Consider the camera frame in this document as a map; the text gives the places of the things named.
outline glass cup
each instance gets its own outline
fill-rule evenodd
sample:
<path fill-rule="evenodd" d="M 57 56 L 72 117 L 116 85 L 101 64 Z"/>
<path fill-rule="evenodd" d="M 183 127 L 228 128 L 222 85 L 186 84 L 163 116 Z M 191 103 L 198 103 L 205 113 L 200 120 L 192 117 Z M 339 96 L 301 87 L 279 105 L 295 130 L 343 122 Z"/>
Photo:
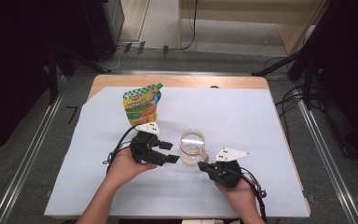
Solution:
<path fill-rule="evenodd" d="M 208 162 L 209 156 L 205 150 L 205 137 L 196 129 L 185 131 L 180 139 L 180 159 L 182 162 L 193 165 L 199 161 Z"/>

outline snack packet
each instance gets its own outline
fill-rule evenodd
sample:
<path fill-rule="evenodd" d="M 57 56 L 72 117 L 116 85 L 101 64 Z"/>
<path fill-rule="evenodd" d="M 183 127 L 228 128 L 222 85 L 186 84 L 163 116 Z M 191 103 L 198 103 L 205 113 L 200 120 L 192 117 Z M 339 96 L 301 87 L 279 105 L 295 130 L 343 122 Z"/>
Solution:
<path fill-rule="evenodd" d="M 124 92 L 123 105 L 131 126 L 156 121 L 161 87 L 162 84 L 159 83 Z"/>

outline brand logo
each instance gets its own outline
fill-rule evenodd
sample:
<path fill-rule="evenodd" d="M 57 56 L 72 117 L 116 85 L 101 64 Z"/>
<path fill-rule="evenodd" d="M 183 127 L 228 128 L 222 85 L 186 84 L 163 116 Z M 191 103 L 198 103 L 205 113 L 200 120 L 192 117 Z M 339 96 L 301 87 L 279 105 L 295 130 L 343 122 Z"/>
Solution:
<path fill-rule="evenodd" d="M 134 95 L 134 96 L 132 96 L 132 97 L 131 97 L 131 100 L 132 100 L 132 101 L 137 101 L 137 100 L 139 100 L 139 95 Z"/>

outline wooden desk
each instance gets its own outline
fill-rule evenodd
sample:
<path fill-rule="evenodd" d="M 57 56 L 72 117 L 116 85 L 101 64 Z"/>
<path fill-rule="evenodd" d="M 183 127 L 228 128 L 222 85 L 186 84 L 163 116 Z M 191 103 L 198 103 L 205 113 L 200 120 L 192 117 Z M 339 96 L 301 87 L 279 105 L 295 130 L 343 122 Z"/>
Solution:
<path fill-rule="evenodd" d="M 182 19 L 194 19 L 195 3 L 179 0 L 178 48 L 182 45 Z M 277 24 L 284 47 L 292 54 L 320 17 L 324 3 L 325 0 L 199 0 L 197 20 Z"/>
<path fill-rule="evenodd" d="M 267 190 L 267 216 L 310 215 L 263 77 L 103 75 L 95 78 L 89 100 L 82 107 L 46 216 L 80 216 L 104 178 L 106 166 L 102 161 L 130 126 L 122 108 L 122 93 L 158 82 L 164 85 L 158 103 L 158 138 L 173 143 L 167 154 L 179 155 L 177 142 L 181 133 L 198 128 L 205 135 L 211 158 L 221 147 L 252 153 L 239 164 L 248 168 Z M 130 133 L 126 139 L 131 140 L 133 135 Z M 120 218 L 238 216 L 205 173 L 180 160 L 136 176 L 117 192 L 113 204 L 109 214 Z"/>

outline white tabletop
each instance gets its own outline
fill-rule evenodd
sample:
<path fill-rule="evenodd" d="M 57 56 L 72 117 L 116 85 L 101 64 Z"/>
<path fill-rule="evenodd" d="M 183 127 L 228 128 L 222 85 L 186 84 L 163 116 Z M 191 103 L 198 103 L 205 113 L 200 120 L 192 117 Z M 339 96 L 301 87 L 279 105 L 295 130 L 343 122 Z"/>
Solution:
<path fill-rule="evenodd" d="M 122 95 L 133 89 L 107 87 L 83 105 L 46 216 L 78 217 L 86 209 L 105 176 L 102 162 L 130 128 Z M 173 147 L 158 151 L 179 155 L 182 132 L 198 129 L 205 135 L 210 158 L 222 147 L 252 153 L 239 164 L 267 191 L 264 204 L 268 217 L 310 215 L 269 90 L 164 87 L 161 92 L 158 137 Z M 126 139 L 135 135 L 132 131 Z M 197 165 L 180 160 L 135 177 L 117 192 L 109 214 L 134 218 L 237 217 L 208 175 Z"/>

